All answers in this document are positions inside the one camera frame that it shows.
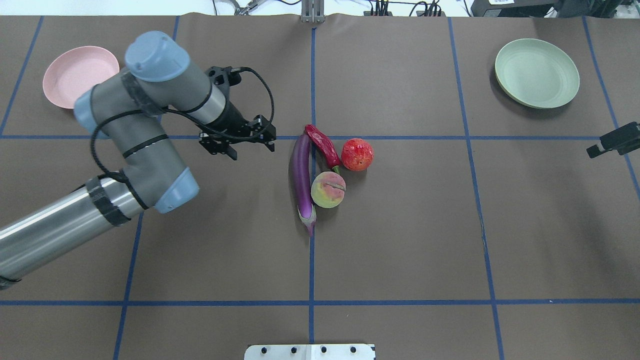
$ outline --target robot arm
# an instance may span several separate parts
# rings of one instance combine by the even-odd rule
[[[0,229],[0,290],[151,206],[167,213],[198,193],[158,115],[174,112],[191,119],[211,154],[235,160],[230,144],[243,141],[274,151],[273,98],[269,120],[258,115],[247,121],[229,101],[229,87],[240,82],[239,73],[247,68],[212,67],[204,73],[159,31],[138,37],[127,49],[125,64],[78,98],[74,115],[94,136],[112,139],[127,165],[119,172],[101,167],[104,174],[80,189]]]

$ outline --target eggplant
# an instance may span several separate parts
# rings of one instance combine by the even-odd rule
[[[311,176],[309,174],[309,152],[311,143],[307,134],[302,134],[296,140],[291,156],[291,172],[293,186],[298,201],[298,216],[305,225],[309,236],[313,236],[316,224],[316,208],[311,201]]]

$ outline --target black tape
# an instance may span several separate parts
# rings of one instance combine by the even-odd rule
[[[111,225],[120,226],[131,220],[109,200],[109,195],[104,191],[97,176],[87,181],[85,186],[91,202]]]
[[[138,83],[138,79],[131,74],[130,71],[125,72],[120,76],[122,80],[122,84],[124,88],[127,90],[127,93],[133,99],[133,101],[138,105],[142,113],[148,117],[156,117],[158,115],[162,115],[164,111],[158,104],[156,104],[153,99],[147,95],[145,90]]]

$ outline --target peach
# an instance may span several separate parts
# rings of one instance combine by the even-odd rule
[[[321,172],[311,184],[311,198],[321,208],[334,208],[344,199],[346,183],[332,171]]]

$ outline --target red chili pepper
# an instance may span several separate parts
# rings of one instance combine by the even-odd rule
[[[307,133],[307,135],[309,135],[311,141],[313,141],[317,148],[320,149],[320,151],[323,153],[324,158],[326,159],[327,166],[329,166],[331,170],[339,174],[339,169],[340,165],[342,165],[342,162],[340,161],[338,153],[333,147],[333,142],[331,141],[331,139],[329,139],[329,137],[325,134],[322,134],[317,127],[311,124],[305,126],[305,132]]]

